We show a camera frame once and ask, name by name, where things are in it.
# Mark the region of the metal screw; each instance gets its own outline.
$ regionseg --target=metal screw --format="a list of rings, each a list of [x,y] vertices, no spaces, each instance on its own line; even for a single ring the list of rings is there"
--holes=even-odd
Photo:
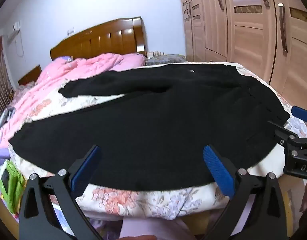
[[[269,176],[270,179],[275,179],[276,178],[276,175],[273,172],[269,172],[268,176]]]
[[[36,173],[33,173],[33,174],[30,175],[29,178],[30,178],[31,180],[34,180],[36,177],[37,177]]]
[[[67,171],[66,171],[65,169],[62,169],[62,170],[60,170],[60,171],[58,172],[58,174],[59,174],[60,176],[64,176],[64,175],[67,174]]]
[[[241,168],[241,169],[238,170],[238,173],[239,173],[240,175],[246,175],[246,174],[247,174],[247,171],[246,171],[245,169]]]
[[[293,150],[293,151],[291,152],[291,155],[294,156],[294,157],[296,157],[296,156],[298,155],[298,152],[295,151],[295,150]]]

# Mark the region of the wardrobe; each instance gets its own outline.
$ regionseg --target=wardrobe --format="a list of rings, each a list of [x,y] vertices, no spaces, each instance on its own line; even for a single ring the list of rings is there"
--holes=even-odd
[[[307,10],[301,0],[182,0],[188,61],[235,62],[307,109]]]

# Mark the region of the mattress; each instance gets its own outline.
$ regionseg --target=mattress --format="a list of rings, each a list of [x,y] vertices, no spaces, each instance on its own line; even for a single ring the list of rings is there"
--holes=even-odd
[[[202,62],[187,62],[185,64],[200,64]],[[217,62],[206,62],[206,64],[215,64]],[[237,63],[222,63],[225,65],[234,65],[237,71],[242,75],[253,76],[264,85],[270,87],[258,76]],[[163,65],[152,65],[144,67],[163,67]],[[307,137],[307,126],[305,123],[292,116],[291,106],[274,89],[284,109],[290,114],[290,118],[285,124],[285,128],[299,135]],[[96,104],[116,99],[117,96],[95,97],[78,96],[76,98],[64,98],[57,90],[49,93],[44,99],[42,105],[37,106],[25,120],[32,122],[52,115],[67,113],[77,109],[89,107]],[[51,176],[32,163],[22,159],[14,152],[12,145],[9,144],[9,151],[16,167],[28,178],[30,174],[37,173],[40,177]],[[285,156],[283,147],[276,145],[273,150],[257,165],[250,167],[248,171],[253,175],[265,176],[268,172],[274,172],[277,177],[283,174]],[[55,208],[60,210],[58,202],[54,196],[51,200]],[[191,213],[202,212],[211,209],[223,208],[228,198],[223,196],[216,183],[211,183],[201,187],[189,187],[180,190],[170,191],[151,191],[135,192],[116,190],[97,185],[89,184],[81,197],[76,201],[87,217],[102,220],[117,220],[121,216],[134,217],[160,217],[172,220],[179,216]]]

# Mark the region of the blue gripper pad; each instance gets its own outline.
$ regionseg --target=blue gripper pad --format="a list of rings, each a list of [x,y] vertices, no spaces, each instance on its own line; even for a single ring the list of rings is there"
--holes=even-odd
[[[84,193],[95,169],[100,163],[101,157],[102,154],[100,147],[93,146],[84,159],[77,160],[77,163],[74,163],[78,168],[69,179],[71,196],[73,198],[81,196]]]
[[[218,184],[222,194],[232,199],[235,193],[234,179],[210,146],[204,147],[203,160],[214,177],[215,182]]]
[[[291,113],[294,117],[297,117],[305,122],[307,122],[307,110],[298,107],[298,106],[293,106],[291,108]]]

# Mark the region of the black garment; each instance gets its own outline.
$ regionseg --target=black garment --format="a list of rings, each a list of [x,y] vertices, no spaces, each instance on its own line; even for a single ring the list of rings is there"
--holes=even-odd
[[[220,64],[107,71],[59,92],[125,96],[24,124],[10,140],[15,152],[56,173],[96,144],[103,159],[91,183],[116,189],[208,184],[202,151],[209,143],[237,168],[248,168],[275,146],[266,122],[289,118],[268,87]]]

